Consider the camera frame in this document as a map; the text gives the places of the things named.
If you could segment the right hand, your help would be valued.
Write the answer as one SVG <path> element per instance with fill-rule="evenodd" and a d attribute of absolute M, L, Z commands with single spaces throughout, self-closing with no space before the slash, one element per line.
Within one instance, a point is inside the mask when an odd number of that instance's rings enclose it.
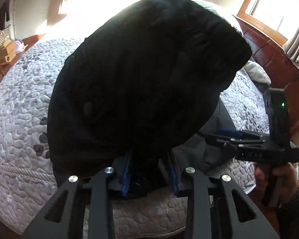
<path fill-rule="evenodd" d="M 297 173 L 292 163 L 288 162 L 285 165 L 278 166 L 270 170 L 267 164 L 254 163 L 254 176 L 256 179 L 256 195 L 262 199 L 268 185 L 268 176 L 273 174 L 281 181 L 279 199 L 281 203 L 288 203 L 296 194 L 299 188 L 299 180 Z"/>

